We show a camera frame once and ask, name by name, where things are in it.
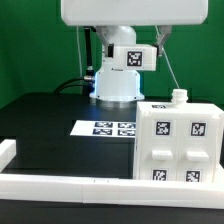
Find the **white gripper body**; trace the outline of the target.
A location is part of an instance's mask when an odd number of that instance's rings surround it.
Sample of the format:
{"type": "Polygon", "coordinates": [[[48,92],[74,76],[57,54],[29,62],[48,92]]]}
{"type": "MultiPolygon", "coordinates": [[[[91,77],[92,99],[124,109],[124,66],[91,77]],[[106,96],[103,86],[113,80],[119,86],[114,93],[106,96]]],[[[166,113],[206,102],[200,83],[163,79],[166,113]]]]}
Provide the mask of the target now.
{"type": "Polygon", "coordinates": [[[60,0],[68,26],[201,24],[208,0],[60,0]]]}

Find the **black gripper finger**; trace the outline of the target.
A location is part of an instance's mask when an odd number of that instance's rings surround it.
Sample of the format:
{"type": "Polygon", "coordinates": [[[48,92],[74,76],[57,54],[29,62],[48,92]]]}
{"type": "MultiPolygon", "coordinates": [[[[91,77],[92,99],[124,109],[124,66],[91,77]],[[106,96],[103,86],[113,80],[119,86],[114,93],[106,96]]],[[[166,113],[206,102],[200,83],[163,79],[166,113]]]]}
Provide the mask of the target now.
{"type": "Polygon", "coordinates": [[[155,46],[157,47],[157,55],[159,57],[163,54],[163,48],[166,41],[169,39],[172,33],[172,26],[171,25],[160,25],[156,26],[156,43],[155,46]]]}
{"type": "Polygon", "coordinates": [[[114,44],[109,41],[109,29],[107,26],[97,26],[96,33],[104,46],[104,55],[113,57],[114,44]]]}

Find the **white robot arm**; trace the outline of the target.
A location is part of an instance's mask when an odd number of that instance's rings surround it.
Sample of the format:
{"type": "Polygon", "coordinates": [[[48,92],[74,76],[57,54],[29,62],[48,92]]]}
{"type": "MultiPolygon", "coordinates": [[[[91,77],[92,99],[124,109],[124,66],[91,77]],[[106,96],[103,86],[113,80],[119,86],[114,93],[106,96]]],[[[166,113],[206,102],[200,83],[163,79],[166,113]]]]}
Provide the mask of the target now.
{"type": "Polygon", "coordinates": [[[201,24],[208,0],[60,0],[68,26],[93,27],[102,65],[90,97],[104,102],[142,100],[140,73],[154,71],[174,25],[201,24]]]}

